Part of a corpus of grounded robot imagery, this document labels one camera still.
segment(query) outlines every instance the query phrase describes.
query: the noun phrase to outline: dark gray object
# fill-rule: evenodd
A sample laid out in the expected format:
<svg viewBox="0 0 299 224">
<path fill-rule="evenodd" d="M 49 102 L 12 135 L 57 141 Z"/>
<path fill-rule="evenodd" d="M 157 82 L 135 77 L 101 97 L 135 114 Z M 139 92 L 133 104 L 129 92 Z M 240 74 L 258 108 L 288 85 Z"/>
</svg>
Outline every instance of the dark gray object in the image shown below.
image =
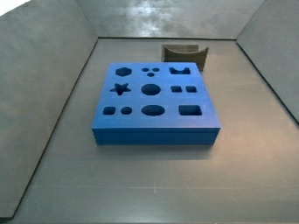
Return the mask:
<svg viewBox="0 0 299 224">
<path fill-rule="evenodd" d="M 0 217 L 15 214 L 96 39 L 72 0 L 0 17 Z"/>
<path fill-rule="evenodd" d="M 163 45 L 164 62 L 193 62 L 203 71 L 209 48 L 199 51 L 197 45 Z"/>
<path fill-rule="evenodd" d="M 299 1 L 267 0 L 238 43 L 299 122 Z"/>
</svg>

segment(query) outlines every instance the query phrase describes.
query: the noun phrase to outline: block side face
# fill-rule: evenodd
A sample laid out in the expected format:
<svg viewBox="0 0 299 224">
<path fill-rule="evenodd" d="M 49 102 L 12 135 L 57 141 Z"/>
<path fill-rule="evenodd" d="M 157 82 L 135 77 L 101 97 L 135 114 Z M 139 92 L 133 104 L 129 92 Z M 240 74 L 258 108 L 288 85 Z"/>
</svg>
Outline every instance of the block side face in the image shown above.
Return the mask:
<svg viewBox="0 0 299 224">
<path fill-rule="evenodd" d="M 216 133 L 95 133 L 96 142 L 101 144 L 213 144 Z"/>
<path fill-rule="evenodd" d="M 129 68 L 131 74 L 116 75 L 119 68 Z M 116 108 L 113 115 L 104 113 L 109 107 Z M 128 115 L 121 112 L 125 107 L 132 110 Z M 216 111 L 195 63 L 109 64 L 93 130 L 219 127 Z"/>
</svg>

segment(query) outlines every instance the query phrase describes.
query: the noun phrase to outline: curved block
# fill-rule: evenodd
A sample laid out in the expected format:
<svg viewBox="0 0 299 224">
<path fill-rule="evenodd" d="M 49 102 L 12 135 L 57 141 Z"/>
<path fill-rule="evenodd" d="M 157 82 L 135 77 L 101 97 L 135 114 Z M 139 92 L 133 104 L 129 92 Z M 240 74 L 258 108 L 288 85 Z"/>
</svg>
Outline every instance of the curved block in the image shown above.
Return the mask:
<svg viewBox="0 0 299 224">
<path fill-rule="evenodd" d="M 209 48 L 199 51 L 197 45 L 164 45 L 163 62 L 193 62 L 203 71 Z"/>
</svg>

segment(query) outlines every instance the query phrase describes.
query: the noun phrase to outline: hexagonal hole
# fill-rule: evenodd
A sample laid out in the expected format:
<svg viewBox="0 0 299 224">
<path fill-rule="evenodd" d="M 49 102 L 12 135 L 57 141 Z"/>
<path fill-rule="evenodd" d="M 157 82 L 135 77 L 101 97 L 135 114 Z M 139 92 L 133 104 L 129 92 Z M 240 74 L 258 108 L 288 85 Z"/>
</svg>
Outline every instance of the hexagonal hole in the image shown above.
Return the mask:
<svg viewBox="0 0 299 224">
<path fill-rule="evenodd" d="M 121 67 L 116 70 L 116 75 L 124 77 L 128 76 L 132 73 L 132 69 L 127 67 Z"/>
</svg>

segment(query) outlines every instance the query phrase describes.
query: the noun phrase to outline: block top surface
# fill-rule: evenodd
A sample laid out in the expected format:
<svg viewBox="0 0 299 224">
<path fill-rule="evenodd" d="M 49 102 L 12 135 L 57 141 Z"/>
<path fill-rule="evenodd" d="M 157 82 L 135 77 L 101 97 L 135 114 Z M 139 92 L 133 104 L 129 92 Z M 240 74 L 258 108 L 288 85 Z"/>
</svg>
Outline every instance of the block top surface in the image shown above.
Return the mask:
<svg viewBox="0 0 299 224">
<path fill-rule="evenodd" d="M 220 128 L 196 64 L 111 63 L 93 131 L 176 128 Z"/>
</svg>

